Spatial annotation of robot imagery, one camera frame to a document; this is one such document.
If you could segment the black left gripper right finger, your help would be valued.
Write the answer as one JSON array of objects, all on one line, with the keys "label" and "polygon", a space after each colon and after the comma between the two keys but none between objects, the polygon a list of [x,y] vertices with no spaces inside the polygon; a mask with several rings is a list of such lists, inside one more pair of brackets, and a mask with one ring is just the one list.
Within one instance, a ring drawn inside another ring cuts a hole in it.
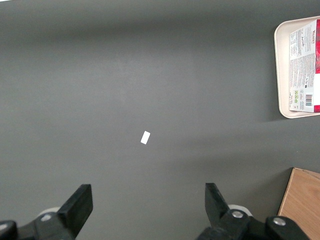
[{"label": "black left gripper right finger", "polygon": [[296,222],[284,216],[270,216],[264,222],[241,209],[228,206],[215,183],[205,184],[205,211],[210,227],[198,240],[308,240]]}]

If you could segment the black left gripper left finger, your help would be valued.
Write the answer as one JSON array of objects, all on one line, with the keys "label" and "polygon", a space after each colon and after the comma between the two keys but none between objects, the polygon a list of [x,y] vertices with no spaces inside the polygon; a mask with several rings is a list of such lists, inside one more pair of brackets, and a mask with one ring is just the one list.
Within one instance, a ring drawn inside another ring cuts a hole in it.
[{"label": "black left gripper left finger", "polygon": [[93,211],[92,185],[82,184],[60,207],[48,208],[26,225],[0,222],[2,240],[75,240]]}]

